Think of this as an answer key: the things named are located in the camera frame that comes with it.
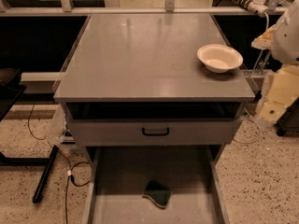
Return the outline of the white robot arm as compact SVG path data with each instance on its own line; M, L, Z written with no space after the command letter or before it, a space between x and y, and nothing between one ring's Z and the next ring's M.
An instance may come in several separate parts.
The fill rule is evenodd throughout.
M271 45L273 58L292 65L299 64L299 0L278 19Z

